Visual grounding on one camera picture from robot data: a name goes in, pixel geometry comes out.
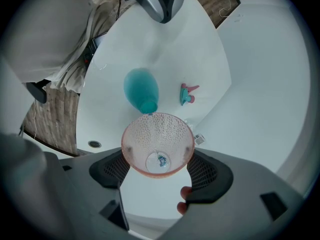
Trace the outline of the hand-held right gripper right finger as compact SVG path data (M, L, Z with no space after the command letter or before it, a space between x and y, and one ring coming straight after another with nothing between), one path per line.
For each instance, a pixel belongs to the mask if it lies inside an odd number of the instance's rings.
M303 197L266 167L197 148L187 164L187 211L159 240L272 240Z

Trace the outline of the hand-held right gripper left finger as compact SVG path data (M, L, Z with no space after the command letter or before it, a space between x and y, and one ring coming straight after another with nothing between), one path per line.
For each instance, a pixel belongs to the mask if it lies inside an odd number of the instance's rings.
M120 193L130 166L120 148L65 159L46 152L45 158L75 240L131 240Z

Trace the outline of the pink plastic cup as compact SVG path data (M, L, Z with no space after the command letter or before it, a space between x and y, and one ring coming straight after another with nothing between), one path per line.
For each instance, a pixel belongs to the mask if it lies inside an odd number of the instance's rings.
M180 118L167 113L145 114L124 130L121 151L137 172L149 178L167 178L190 161L194 135Z

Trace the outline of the teal large spray bottle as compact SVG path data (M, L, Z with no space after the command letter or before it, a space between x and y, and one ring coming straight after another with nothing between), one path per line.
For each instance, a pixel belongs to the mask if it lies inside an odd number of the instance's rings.
M149 70L132 69L124 78L123 89L127 100L140 113L151 114L157 111L159 87Z

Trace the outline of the clear plastic bottle red label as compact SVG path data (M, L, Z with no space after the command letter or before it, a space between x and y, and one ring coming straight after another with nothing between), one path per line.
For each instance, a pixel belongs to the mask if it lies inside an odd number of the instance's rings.
M196 146L200 146L206 142L206 139L204 138L204 136L196 131L196 126L193 124L193 121L185 119L184 122L188 125L188 127L192 131Z

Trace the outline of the pink and teal spray nozzle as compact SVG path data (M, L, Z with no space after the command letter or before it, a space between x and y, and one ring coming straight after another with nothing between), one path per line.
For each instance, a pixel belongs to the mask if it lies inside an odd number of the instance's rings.
M180 94L179 94L179 102L181 106L183 106L185 103L194 103L195 97L193 95L190 95L190 93L196 89L198 89L200 86L187 86L185 83L181 84L180 87Z

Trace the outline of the person's right hand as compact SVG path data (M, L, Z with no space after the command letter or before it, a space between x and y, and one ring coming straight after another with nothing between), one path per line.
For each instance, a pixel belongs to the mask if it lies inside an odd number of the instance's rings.
M181 215L184 215L187 211L188 206L186 204L186 198L191 193L192 193L192 188L190 186L183 186L180 190L180 196L182 197L183 201L180 201L177 204L176 208Z

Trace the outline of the black device with screen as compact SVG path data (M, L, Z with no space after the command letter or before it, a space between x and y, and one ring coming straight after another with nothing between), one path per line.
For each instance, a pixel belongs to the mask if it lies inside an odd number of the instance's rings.
M103 33L103 34L100 34L100 35L98 35L98 36L96 36L96 37L94 37L94 38L92 39L92 45L93 45L93 47L94 47L95 50L98 49L99 45L101 44L101 42L102 42L102 40L103 40L103 38L104 38L104 36L105 36L106 34L107 34L107 32L105 32L105 33Z

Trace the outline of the person's beige printed shorts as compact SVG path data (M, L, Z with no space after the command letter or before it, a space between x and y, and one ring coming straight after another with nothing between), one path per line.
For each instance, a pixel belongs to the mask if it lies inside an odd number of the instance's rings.
M81 93L87 72L84 62L85 49L93 38L109 31L121 14L132 4L132 2L119 1L118 6L114 7L111 2L95 4L91 0L89 1L91 11L85 24L84 32L75 50L68 57L59 72L53 73L47 78L51 82L51 89L58 90L65 88L69 92Z

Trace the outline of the black battery pack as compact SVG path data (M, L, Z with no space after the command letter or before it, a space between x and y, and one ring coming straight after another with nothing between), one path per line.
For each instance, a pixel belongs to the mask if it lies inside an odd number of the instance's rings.
M47 102L47 92L43 89L43 87L49 83L49 80L43 79L39 82L27 82L25 85L35 100L41 104L45 104Z

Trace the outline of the person's beige shirt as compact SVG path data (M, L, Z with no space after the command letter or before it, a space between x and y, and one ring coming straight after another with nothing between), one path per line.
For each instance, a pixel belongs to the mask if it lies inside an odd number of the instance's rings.
M22 83L59 72L84 42L90 0L26 0L15 13L0 52Z

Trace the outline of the small black recorder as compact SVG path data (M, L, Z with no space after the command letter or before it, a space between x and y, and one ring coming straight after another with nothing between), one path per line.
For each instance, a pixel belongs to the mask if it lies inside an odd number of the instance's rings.
M83 55L83 59L84 59L84 63L86 64L86 65L89 65L90 64L90 62L91 62L91 60L92 60L92 58L93 58L93 53L92 52L86 52L84 55Z

